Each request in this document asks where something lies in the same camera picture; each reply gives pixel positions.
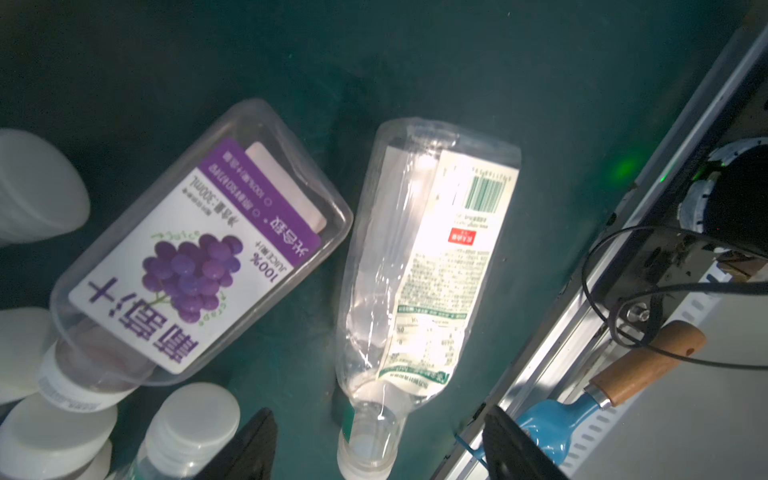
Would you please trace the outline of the clear bottle white green label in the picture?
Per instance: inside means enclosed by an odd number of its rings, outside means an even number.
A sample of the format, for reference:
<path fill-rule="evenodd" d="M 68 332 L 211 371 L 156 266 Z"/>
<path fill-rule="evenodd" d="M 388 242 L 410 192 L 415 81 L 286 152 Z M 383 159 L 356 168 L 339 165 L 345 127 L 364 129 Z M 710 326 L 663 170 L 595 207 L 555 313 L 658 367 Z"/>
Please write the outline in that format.
<path fill-rule="evenodd" d="M 3 479 L 104 479 L 115 406 L 95 413 L 59 409 L 41 395 L 18 403 L 1 424 Z"/>

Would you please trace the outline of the clear bottle red green label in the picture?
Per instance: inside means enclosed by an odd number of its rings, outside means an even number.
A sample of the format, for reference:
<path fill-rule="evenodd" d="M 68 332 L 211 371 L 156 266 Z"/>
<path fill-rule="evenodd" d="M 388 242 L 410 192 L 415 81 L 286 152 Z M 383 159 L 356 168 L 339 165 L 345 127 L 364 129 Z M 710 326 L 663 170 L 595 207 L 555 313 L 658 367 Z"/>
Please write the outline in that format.
<path fill-rule="evenodd" d="M 134 460 L 113 479 L 192 479 L 237 432 L 240 406 L 213 383 L 175 390 L 161 405 Z"/>

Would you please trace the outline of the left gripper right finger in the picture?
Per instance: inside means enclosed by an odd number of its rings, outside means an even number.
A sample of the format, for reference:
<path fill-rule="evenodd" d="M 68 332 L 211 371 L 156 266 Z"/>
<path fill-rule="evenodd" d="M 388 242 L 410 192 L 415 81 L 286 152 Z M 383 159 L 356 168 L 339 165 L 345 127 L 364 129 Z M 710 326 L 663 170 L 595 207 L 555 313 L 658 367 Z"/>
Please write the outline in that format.
<path fill-rule="evenodd" d="M 484 417 L 482 441 L 491 480 L 568 479 L 498 406 Z"/>

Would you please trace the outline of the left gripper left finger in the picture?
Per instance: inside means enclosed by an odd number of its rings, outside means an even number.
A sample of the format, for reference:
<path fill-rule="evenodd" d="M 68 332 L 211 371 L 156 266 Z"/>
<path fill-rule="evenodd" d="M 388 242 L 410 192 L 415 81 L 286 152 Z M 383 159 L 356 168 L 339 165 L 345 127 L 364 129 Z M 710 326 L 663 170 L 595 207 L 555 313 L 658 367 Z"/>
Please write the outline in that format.
<path fill-rule="evenodd" d="M 262 408 L 194 479 L 270 480 L 277 439 L 275 416 Z"/>

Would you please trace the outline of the white bottle red cap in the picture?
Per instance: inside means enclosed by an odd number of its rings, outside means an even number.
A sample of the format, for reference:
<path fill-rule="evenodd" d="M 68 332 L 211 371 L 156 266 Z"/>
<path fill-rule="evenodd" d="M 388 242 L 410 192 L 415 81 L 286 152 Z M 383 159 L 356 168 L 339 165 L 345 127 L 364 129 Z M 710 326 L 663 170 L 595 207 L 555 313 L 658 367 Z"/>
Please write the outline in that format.
<path fill-rule="evenodd" d="M 23 130 L 1 130 L 1 245 L 68 234 L 91 204 L 77 170 L 54 145 Z"/>

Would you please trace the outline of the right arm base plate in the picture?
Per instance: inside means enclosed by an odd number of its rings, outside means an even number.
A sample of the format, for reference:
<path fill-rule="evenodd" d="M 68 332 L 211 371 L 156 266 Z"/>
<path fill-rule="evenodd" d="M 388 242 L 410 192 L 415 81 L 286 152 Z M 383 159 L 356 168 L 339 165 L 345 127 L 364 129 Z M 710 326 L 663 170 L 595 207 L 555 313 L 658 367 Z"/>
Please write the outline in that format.
<path fill-rule="evenodd" d="M 767 91 L 728 108 L 653 208 L 649 231 L 627 237 L 618 263 L 596 284 L 614 303 L 636 291 L 693 282 L 716 265 L 735 282 L 756 277 L 767 256 Z"/>

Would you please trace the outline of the grape juice bottle purple label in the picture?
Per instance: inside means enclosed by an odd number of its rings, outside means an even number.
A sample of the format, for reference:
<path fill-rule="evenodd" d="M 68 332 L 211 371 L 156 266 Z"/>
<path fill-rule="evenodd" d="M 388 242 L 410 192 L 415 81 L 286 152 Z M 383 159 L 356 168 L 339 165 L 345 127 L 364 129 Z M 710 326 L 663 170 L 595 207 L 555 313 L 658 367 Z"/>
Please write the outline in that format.
<path fill-rule="evenodd" d="M 241 101 L 56 282 L 37 374 L 66 411 L 196 374 L 346 238 L 352 212 L 263 100 Z"/>

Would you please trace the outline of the orange label white bottle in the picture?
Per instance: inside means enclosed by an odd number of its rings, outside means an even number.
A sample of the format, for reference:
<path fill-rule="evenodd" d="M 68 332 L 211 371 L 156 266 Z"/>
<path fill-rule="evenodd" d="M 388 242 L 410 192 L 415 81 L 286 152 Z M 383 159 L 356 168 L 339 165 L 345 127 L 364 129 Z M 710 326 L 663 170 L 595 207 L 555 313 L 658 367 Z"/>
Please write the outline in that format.
<path fill-rule="evenodd" d="M 50 312 L 40 307 L 1 311 L 1 404 L 38 391 L 37 373 L 57 333 Z"/>

